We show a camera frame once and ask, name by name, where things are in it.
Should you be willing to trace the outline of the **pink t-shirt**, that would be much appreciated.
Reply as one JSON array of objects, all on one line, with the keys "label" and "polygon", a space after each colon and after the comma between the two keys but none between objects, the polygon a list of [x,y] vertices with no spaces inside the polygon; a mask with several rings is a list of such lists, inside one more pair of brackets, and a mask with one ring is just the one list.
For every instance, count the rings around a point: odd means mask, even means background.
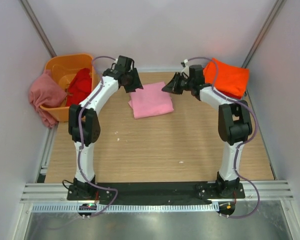
[{"label": "pink t-shirt", "polygon": [[170,94],[162,91],[165,85],[163,81],[145,84],[143,89],[138,88],[130,93],[128,104],[135,119],[156,117],[174,111]]}]

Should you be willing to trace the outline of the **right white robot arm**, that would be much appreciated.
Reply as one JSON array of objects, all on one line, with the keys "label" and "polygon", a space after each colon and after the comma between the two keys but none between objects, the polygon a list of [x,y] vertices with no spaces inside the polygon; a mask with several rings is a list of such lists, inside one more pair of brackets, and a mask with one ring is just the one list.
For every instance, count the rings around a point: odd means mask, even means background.
[{"label": "right white robot arm", "polygon": [[163,88],[163,92],[181,95],[191,92],[199,101],[218,111],[217,130],[224,143],[221,167],[214,182],[198,185],[201,199],[233,198],[240,191],[239,166],[243,148],[253,132],[248,104],[219,92],[206,82],[201,65],[187,66],[176,72]]}]

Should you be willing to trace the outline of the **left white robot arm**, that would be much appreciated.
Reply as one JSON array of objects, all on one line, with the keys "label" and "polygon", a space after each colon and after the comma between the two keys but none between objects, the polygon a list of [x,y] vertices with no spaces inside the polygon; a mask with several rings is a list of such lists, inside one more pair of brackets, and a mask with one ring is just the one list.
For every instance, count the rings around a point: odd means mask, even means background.
[{"label": "left white robot arm", "polygon": [[99,83],[83,101],[69,107],[68,133],[75,146],[76,173],[68,187],[68,200],[90,200],[100,189],[94,171],[94,148],[101,133],[99,113],[120,87],[126,93],[143,88],[135,61],[122,55],[99,76]]}]

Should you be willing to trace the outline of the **folded orange t-shirt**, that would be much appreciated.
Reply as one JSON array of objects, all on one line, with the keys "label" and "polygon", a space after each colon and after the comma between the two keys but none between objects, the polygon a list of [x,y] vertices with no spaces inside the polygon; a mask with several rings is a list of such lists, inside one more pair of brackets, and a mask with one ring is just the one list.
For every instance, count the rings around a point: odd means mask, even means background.
[{"label": "folded orange t-shirt", "polygon": [[226,64],[213,58],[203,69],[203,76],[207,84],[213,84],[217,75],[214,87],[226,96],[241,99],[247,89],[250,70]]}]

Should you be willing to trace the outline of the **red shirt in basket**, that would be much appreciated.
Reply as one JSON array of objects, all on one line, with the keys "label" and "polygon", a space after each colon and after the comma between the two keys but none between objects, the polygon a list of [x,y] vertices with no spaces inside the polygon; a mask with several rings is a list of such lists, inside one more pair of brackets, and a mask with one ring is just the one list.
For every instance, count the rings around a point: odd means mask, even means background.
[{"label": "red shirt in basket", "polygon": [[77,72],[67,88],[66,107],[78,105],[91,93],[92,77],[89,68],[82,68]]}]

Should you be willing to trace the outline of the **orange plastic basket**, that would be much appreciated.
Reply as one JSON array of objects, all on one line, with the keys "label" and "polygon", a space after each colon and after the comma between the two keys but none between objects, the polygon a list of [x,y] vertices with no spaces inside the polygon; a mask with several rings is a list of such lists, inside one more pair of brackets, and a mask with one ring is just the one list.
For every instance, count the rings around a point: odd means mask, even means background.
[{"label": "orange plastic basket", "polygon": [[[93,56],[88,53],[60,55],[51,58],[44,69],[50,70],[52,79],[63,90],[67,90],[78,71],[88,68],[90,70],[89,75],[92,78],[90,89],[94,90],[99,83],[99,77],[92,66],[92,60]],[[66,106],[66,100],[59,107],[41,105],[40,108],[48,112],[58,122],[67,122],[69,119],[69,107]]]}]

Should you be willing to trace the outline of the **dusty pink shirt on basket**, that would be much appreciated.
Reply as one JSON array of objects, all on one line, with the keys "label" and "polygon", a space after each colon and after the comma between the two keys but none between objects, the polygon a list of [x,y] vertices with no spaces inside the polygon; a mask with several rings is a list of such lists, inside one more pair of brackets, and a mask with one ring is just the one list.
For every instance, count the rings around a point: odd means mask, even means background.
[{"label": "dusty pink shirt on basket", "polygon": [[67,94],[52,78],[51,70],[44,70],[31,85],[28,92],[28,101],[41,117],[47,128],[57,124],[57,120],[41,106],[58,108],[65,100]]}]

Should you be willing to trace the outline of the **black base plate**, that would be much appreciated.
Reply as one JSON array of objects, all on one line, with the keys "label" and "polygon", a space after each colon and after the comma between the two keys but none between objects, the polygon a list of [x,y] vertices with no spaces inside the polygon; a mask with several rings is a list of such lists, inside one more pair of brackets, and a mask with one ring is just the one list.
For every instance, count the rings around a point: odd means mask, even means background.
[{"label": "black base plate", "polygon": [[67,187],[69,201],[97,201],[101,205],[164,206],[208,205],[217,199],[244,199],[243,185],[225,188],[215,182],[101,182]]}]

